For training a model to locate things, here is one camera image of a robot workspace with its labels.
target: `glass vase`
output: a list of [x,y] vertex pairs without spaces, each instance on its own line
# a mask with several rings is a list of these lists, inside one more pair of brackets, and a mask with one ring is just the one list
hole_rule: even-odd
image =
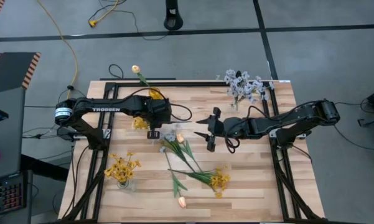
[[135,180],[126,180],[124,182],[118,182],[117,186],[119,189],[125,192],[134,192],[137,189],[136,181]]

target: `keyboard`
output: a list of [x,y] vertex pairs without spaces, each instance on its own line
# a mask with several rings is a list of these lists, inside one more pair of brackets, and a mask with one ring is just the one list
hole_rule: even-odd
[[27,173],[0,179],[0,215],[26,206]]

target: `wooden table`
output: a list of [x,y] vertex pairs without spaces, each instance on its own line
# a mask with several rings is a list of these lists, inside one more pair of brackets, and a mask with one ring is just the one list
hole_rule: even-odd
[[[104,81],[93,81],[87,97],[102,98]],[[118,98],[124,98],[141,87],[121,87]],[[230,107],[231,97],[226,94],[226,87],[160,87],[161,92],[169,97],[172,103],[181,104],[193,112],[192,121],[207,118],[212,114],[213,107],[222,111],[222,118],[239,116],[245,117],[247,100],[242,101],[239,110]],[[275,93],[279,112],[287,112],[296,105],[292,85],[290,83],[275,83]],[[262,108],[261,102],[255,104]],[[188,117],[183,108],[173,107],[173,113],[181,118]],[[86,114],[83,119],[93,127],[98,124],[98,113]],[[262,117],[252,110],[251,117]],[[267,136],[260,140],[242,140],[235,154],[230,154],[222,138],[216,140],[216,151],[206,150],[203,138],[194,131],[207,133],[207,125],[183,123],[177,129],[190,143],[196,161],[203,170],[211,170],[218,166],[228,166],[231,181],[223,193],[223,198],[215,198],[213,191],[195,179],[178,175],[178,179],[188,188],[182,190],[187,208],[181,209],[173,196],[171,173],[164,154],[159,153],[160,143],[157,140],[146,139],[146,130],[133,130],[133,118],[122,113],[115,113],[113,133],[109,153],[125,157],[127,152],[135,152],[134,159],[141,161],[142,167],[135,170],[137,189],[126,193],[116,186],[114,179],[105,179],[101,200],[99,222],[258,222],[283,220],[279,205],[278,191]],[[175,124],[163,125],[162,133],[175,129]],[[307,151],[305,141],[297,140],[297,147]],[[75,146],[74,162],[76,163],[87,146],[87,141],[79,141]],[[90,166],[91,150],[84,153],[78,171],[76,199],[82,196],[86,187],[88,169]],[[301,152],[289,149],[289,158],[293,172],[296,190],[308,206],[320,217],[324,216],[316,180],[310,160]],[[168,153],[173,169],[189,170],[175,155]],[[108,165],[114,160],[108,159]],[[288,200],[289,216],[293,216],[290,195],[285,190]],[[73,195],[72,170],[68,175],[59,218],[62,218]],[[87,217],[91,218],[95,191],[90,197]]]

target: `yellow cable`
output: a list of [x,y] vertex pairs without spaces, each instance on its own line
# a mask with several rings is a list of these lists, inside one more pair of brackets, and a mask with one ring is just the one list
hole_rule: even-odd
[[100,22],[102,19],[104,19],[105,16],[107,16],[111,11],[113,11],[118,6],[118,3],[119,3],[119,0],[116,0],[116,2],[113,5],[113,7],[108,12],[106,12],[105,14],[103,14],[99,19],[88,21],[88,23],[91,25],[91,27],[94,27],[97,24],[97,22]]
[[[40,4],[40,6],[42,6],[43,10],[45,11],[45,13],[47,13],[47,15],[50,17],[51,21],[54,23],[54,25],[56,26],[57,30],[58,30],[58,33],[60,34],[61,36],[61,39],[62,41],[64,41],[69,49],[72,51],[72,54],[73,54],[73,59],[75,60],[75,74],[73,75],[73,78],[72,78],[72,82],[70,83],[71,86],[73,86],[73,83],[75,82],[76,80],[76,77],[77,77],[77,73],[78,73],[78,69],[79,69],[79,66],[78,66],[78,63],[77,63],[77,57],[76,57],[76,54],[75,54],[75,51],[73,50],[73,48],[70,46],[70,44],[63,38],[62,36],[62,33],[61,33],[61,30],[60,30],[60,27],[58,26],[58,24],[55,22],[54,18],[50,15],[50,13],[45,9],[45,7],[43,6],[43,4],[40,2],[40,0],[37,0],[37,2]],[[67,95],[67,99],[69,99],[69,96],[70,96],[70,90],[68,91],[68,95]]]

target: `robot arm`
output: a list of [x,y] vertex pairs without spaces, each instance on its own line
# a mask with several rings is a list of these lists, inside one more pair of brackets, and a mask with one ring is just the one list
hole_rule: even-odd
[[171,104],[169,99],[154,100],[150,96],[131,95],[123,99],[78,98],[65,100],[56,106],[55,123],[70,126],[87,137],[89,148],[104,150],[104,136],[101,129],[91,127],[82,116],[90,112],[122,112],[128,116],[140,117],[149,123],[147,138],[159,138],[156,128],[171,124]]
[[[200,124],[207,124],[209,134],[196,133],[207,141],[207,149],[210,152],[215,150],[215,137],[226,139],[227,147],[236,148],[239,146],[239,139],[260,139],[270,134],[276,138],[281,147],[290,146],[300,134],[309,135],[311,129],[321,125],[330,126],[340,120],[335,105],[327,100],[311,101],[304,103],[293,110],[273,117],[265,118],[227,118],[224,122],[219,121],[221,111],[219,108],[213,109],[214,115],[207,119],[198,121]],[[228,138],[238,141],[237,146],[232,146]]]

